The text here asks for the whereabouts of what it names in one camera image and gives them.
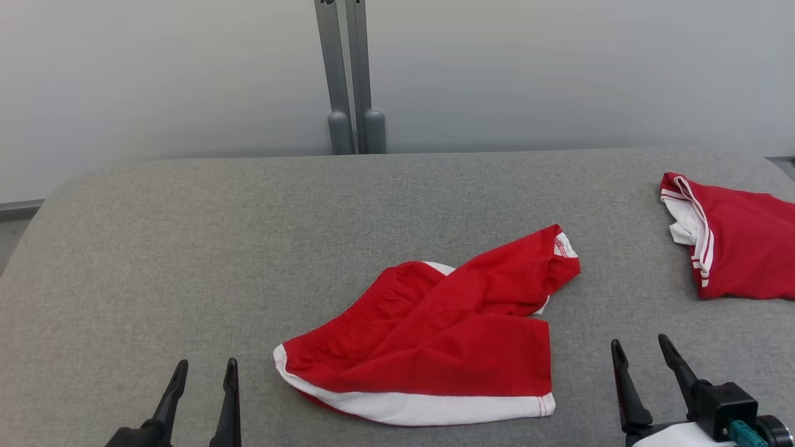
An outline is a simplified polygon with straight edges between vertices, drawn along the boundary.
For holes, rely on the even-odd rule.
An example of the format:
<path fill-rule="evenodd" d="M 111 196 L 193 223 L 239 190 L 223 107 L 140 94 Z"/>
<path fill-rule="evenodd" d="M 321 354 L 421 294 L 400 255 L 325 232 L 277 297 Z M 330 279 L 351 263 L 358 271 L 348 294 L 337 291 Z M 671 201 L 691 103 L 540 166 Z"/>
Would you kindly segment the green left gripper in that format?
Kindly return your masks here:
<path fill-rule="evenodd" d="M 171 446 L 171 431 L 173 431 L 178 402 L 184 394 L 188 368 L 187 359 L 182 359 L 177 363 L 170 382 L 153 414 L 153 420 L 145 421 L 137 429 L 120 427 L 111 436 L 106 446 Z M 216 432 L 211 438 L 209 446 L 241 447 L 239 368 L 235 358 L 228 359 L 226 373 L 222 380 L 222 390 L 224 390 L 224 401 Z"/>

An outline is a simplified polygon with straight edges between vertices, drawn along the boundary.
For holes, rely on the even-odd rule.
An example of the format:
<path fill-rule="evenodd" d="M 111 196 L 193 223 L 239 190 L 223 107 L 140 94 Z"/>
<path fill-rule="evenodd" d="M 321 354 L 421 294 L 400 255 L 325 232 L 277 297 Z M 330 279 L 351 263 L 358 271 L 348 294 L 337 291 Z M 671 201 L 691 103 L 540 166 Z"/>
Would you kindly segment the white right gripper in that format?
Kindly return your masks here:
<path fill-rule="evenodd" d="M 665 364 L 674 373 L 688 413 L 697 413 L 696 390 L 709 387 L 699 378 L 665 334 L 658 335 Z M 629 360 L 618 339 L 611 340 L 614 382 L 625 446 L 737 446 L 733 441 L 716 441 L 696 422 L 652 425 L 653 418 L 645 408 L 629 373 Z"/>

